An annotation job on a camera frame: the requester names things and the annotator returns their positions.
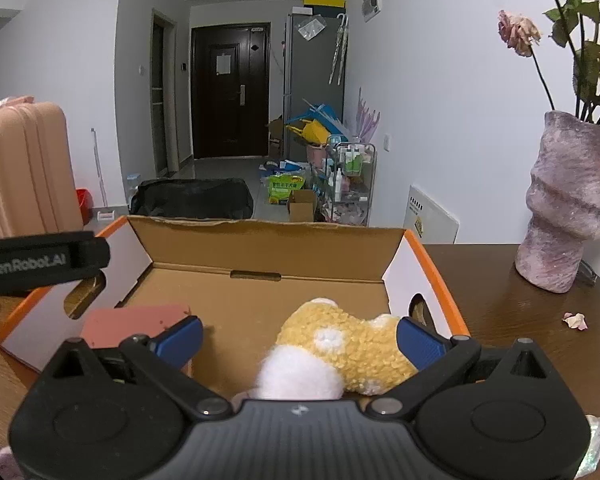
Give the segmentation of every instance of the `yellow plush toy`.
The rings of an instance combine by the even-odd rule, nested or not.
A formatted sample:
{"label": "yellow plush toy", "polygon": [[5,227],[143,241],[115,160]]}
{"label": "yellow plush toy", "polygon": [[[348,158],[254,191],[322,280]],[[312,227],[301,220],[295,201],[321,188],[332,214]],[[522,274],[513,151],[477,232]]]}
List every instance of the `yellow plush toy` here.
{"label": "yellow plush toy", "polygon": [[282,326],[258,376],[260,399],[339,399],[380,395],[417,372],[398,350],[398,317],[350,316],[331,300],[301,306]]}

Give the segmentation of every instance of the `refrigerator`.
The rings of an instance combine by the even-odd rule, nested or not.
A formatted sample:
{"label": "refrigerator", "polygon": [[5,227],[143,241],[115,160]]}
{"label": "refrigerator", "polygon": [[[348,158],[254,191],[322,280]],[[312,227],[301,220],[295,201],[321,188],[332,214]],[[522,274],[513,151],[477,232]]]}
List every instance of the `refrigerator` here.
{"label": "refrigerator", "polygon": [[[312,40],[307,41],[298,32],[298,25],[308,16],[290,14],[286,20],[285,33],[285,91],[283,118],[285,123],[292,117],[307,111],[304,99],[314,105],[328,104],[342,120],[344,108],[344,77],[338,86],[338,67],[334,81],[329,85],[331,64],[336,49],[336,36],[340,27],[337,18],[324,18],[326,28]],[[306,146],[296,141],[297,136],[285,128],[283,137],[284,158],[306,162]]]}

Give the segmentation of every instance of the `paper notice on door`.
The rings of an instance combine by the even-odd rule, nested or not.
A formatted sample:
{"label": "paper notice on door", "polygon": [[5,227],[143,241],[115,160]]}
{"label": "paper notice on door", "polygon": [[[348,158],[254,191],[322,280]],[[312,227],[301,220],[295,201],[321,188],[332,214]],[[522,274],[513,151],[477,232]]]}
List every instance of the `paper notice on door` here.
{"label": "paper notice on door", "polygon": [[231,73],[231,56],[222,54],[216,57],[216,75],[225,75]]}

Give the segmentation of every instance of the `pink suitcase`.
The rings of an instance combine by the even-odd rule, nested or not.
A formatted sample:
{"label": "pink suitcase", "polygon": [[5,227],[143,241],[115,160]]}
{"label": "pink suitcase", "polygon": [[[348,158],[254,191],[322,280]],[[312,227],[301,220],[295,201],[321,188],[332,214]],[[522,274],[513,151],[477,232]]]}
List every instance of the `pink suitcase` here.
{"label": "pink suitcase", "polygon": [[0,238],[81,229],[62,110],[0,108]]}

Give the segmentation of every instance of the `yellow object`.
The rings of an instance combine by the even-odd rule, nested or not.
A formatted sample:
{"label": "yellow object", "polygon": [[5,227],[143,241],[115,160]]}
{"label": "yellow object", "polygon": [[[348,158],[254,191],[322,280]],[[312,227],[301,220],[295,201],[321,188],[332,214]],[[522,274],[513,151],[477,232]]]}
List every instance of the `yellow object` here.
{"label": "yellow object", "polygon": [[305,6],[315,5],[324,7],[346,7],[346,0],[304,0]]}
{"label": "yellow object", "polygon": [[319,120],[314,119],[313,121],[309,121],[307,119],[303,119],[302,122],[306,123],[306,126],[302,130],[300,128],[296,128],[295,126],[287,126],[287,128],[311,144],[323,146],[327,143],[329,131],[327,128],[322,126],[322,123]]}
{"label": "yellow object", "polygon": [[349,392],[381,395],[417,373],[398,349],[399,321],[390,314],[359,320],[333,301],[318,299],[286,320],[276,344],[303,348],[332,365]]}

